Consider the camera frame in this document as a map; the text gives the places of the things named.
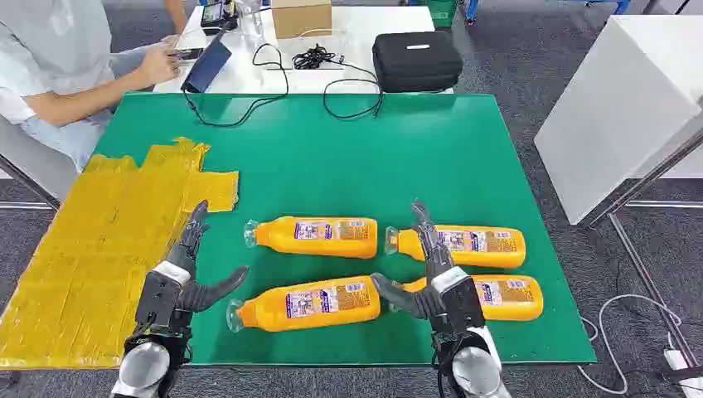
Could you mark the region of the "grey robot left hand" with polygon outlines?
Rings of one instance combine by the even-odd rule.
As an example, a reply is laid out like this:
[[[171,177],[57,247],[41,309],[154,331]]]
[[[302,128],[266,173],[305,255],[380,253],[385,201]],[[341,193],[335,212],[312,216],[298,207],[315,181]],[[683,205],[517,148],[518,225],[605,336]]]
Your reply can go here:
[[[196,257],[200,249],[201,238],[209,229],[204,222],[208,213],[208,201],[196,205],[183,227],[180,239],[172,246],[166,261],[184,269],[189,280],[183,285],[177,299],[176,309],[200,313],[212,307],[216,302],[241,286],[249,273],[248,265],[237,267],[227,278],[212,285],[200,284],[196,280]]]

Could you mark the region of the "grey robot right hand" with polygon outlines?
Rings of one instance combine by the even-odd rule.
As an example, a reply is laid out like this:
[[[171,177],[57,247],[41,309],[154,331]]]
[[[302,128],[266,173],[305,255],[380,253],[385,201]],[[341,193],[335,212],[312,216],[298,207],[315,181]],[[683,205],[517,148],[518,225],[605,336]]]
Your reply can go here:
[[[371,280],[378,294],[388,303],[408,312],[415,318],[429,319],[444,313],[439,294],[431,286],[432,280],[453,267],[450,252],[439,240],[434,222],[424,204],[416,199],[411,211],[417,222],[413,230],[418,234],[424,254],[426,285],[420,291],[408,292],[391,283],[383,274],[374,273]]]

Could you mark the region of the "person's right hand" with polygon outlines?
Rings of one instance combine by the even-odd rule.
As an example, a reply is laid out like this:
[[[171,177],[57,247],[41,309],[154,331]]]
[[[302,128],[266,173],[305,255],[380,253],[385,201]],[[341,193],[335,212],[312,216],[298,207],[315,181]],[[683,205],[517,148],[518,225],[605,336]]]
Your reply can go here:
[[[141,90],[152,85],[175,79],[180,74],[177,53],[166,45],[149,50],[139,68],[134,72],[136,87]]]

